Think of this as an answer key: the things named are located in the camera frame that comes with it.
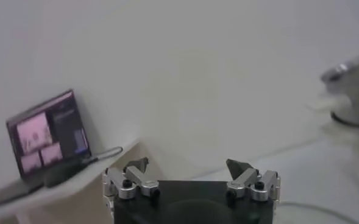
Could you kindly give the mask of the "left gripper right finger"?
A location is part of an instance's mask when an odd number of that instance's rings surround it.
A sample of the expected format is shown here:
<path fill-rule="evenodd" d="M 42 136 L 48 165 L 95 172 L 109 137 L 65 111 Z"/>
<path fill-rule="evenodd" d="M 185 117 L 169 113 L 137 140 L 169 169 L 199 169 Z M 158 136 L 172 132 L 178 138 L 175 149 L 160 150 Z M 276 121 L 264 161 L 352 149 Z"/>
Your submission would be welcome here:
<path fill-rule="evenodd" d="M 233 159 L 226 160 L 232 181 L 227 182 L 228 201 L 250 197 L 253 201 L 279 201 L 280 175 L 273 170 L 260 173 L 249 163 Z"/>

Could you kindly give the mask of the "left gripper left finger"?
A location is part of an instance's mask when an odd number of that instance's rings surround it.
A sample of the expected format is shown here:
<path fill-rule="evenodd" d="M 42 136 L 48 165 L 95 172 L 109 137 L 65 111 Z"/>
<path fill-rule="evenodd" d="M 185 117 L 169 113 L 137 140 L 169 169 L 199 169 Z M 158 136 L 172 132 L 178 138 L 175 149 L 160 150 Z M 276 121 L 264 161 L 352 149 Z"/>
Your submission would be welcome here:
<path fill-rule="evenodd" d="M 149 159 L 144 157 L 129 161 L 122 170 L 112 167 L 104 171 L 102 174 L 103 199 L 107 209 L 115 209 L 115 197 L 121 200 L 131 200 L 136 197 L 138 191 L 151 200 L 156 200 L 160 196 L 159 182 L 145 174 L 148 164 Z"/>

